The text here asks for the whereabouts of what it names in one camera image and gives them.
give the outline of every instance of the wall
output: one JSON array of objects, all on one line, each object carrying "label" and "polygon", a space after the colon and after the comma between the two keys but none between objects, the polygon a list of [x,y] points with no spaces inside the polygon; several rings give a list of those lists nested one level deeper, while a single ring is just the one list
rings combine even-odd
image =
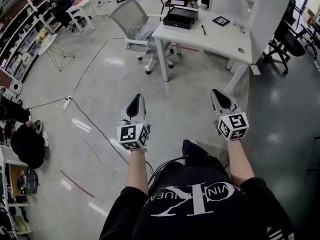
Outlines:
[{"label": "wall", "polygon": [[4,24],[4,28],[10,23],[10,18],[14,18],[21,9],[27,4],[28,0],[17,0],[0,18],[0,23]]},{"label": "wall", "polygon": [[252,64],[256,64],[285,14],[289,0],[255,0],[250,18]]}]

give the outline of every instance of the power strip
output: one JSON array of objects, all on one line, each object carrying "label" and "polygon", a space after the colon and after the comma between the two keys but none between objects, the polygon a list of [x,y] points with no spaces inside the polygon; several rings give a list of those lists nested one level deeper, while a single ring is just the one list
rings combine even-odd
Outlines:
[{"label": "power strip", "polygon": [[63,109],[65,110],[65,109],[67,109],[67,107],[68,107],[68,105],[69,105],[69,103],[70,103],[70,101],[71,101],[71,96],[69,95],[68,96],[68,99],[65,101],[65,103],[63,104]]}]

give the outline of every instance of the person sitting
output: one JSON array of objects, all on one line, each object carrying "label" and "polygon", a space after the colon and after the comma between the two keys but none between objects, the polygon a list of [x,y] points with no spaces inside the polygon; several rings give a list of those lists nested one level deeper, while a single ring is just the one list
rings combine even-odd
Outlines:
[{"label": "person sitting", "polygon": [[31,119],[31,109],[22,108],[19,104],[4,97],[6,87],[0,85],[0,120],[13,119],[22,124]]},{"label": "person sitting", "polygon": [[39,168],[45,158],[46,148],[49,147],[48,133],[42,131],[42,122],[27,121],[18,130],[7,123],[4,127],[4,136],[11,139],[10,144],[14,153],[21,162],[26,163],[32,169]]}]

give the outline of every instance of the gray mesh chair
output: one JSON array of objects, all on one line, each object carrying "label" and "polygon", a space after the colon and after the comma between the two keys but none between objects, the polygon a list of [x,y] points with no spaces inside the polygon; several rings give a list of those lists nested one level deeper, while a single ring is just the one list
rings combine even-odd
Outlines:
[{"label": "gray mesh chair", "polygon": [[[147,15],[144,9],[136,0],[126,0],[122,2],[114,11],[109,15],[111,19],[122,29],[125,34],[125,48],[135,52],[139,52],[136,57],[139,61],[143,57],[150,57],[148,66],[145,73],[151,73],[151,67],[155,58],[158,58],[156,42],[151,36],[147,40],[135,39],[141,29],[146,25],[149,17],[164,17],[165,15]],[[165,43],[165,51],[168,49],[170,42]],[[167,60],[169,68],[173,68],[173,63]]]}]

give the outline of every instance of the black cable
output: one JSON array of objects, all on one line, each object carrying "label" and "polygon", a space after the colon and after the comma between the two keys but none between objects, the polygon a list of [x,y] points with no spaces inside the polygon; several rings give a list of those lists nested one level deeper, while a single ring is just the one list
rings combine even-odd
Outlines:
[{"label": "black cable", "polygon": [[229,165],[230,165],[230,162],[228,162],[223,169],[225,170]]},{"label": "black cable", "polygon": [[45,104],[41,104],[41,105],[38,105],[38,106],[28,107],[28,108],[26,108],[26,110],[35,109],[37,107],[41,107],[41,106],[48,105],[48,104],[51,104],[51,103],[59,102],[59,101],[62,101],[63,99],[65,99],[66,101],[68,100],[67,98],[60,98],[60,99],[57,99],[57,100],[54,100],[54,101],[51,101],[51,102],[48,102],[48,103],[45,103]]},{"label": "black cable", "polygon": [[190,157],[190,155],[181,156],[181,157],[172,159],[172,160],[170,160],[170,161],[166,161],[166,162],[164,162],[163,164],[161,164],[161,165],[155,170],[155,172],[152,174],[151,178],[150,178],[149,181],[148,181],[148,185],[150,185],[151,181],[152,181],[153,178],[157,175],[157,173],[160,172],[160,170],[163,169],[168,163],[171,163],[171,162],[174,162],[174,161],[177,161],[177,160],[180,160],[180,159],[186,159],[186,158],[188,158],[188,157]]},{"label": "black cable", "polygon": [[148,166],[150,166],[150,173],[151,175],[154,174],[154,169],[152,168],[151,164],[148,161],[145,161]]},{"label": "black cable", "polygon": [[[128,165],[130,165],[129,162],[128,162],[128,161],[118,152],[118,150],[116,150],[116,148],[112,145],[112,143],[111,143],[110,140],[107,138],[107,136],[104,135],[104,133],[95,125],[94,122],[91,121],[91,119],[85,114],[85,112],[83,112],[83,110],[78,106],[78,104],[74,101],[74,99],[71,98],[71,100],[74,102],[74,104],[77,106],[77,108],[82,112],[82,114],[85,115],[85,117],[89,120],[89,122],[90,122],[91,124],[93,124],[93,125],[95,126],[95,128],[103,135],[103,137],[110,143],[110,145],[111,145],[111,147],[114,149],[114,151],[117,152],[118,155],[119,155]],[[152,166],[150,165],[150,163],[149,163],[148,161],[145,161],[145,162],[150,166],[150,170],[152,169],[152,171],[153,171],[154,169],[152,168]]]}]

